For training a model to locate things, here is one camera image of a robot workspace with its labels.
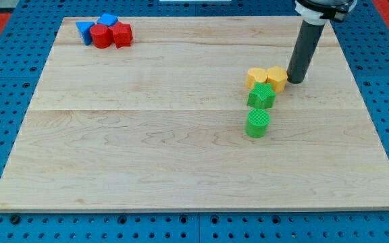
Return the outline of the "robot arm flange white black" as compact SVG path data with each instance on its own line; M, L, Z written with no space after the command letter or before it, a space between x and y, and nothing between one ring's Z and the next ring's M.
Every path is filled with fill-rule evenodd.
M357 0L294 0L295 11L306 23L321 26L328 20L343 22L353 12Z

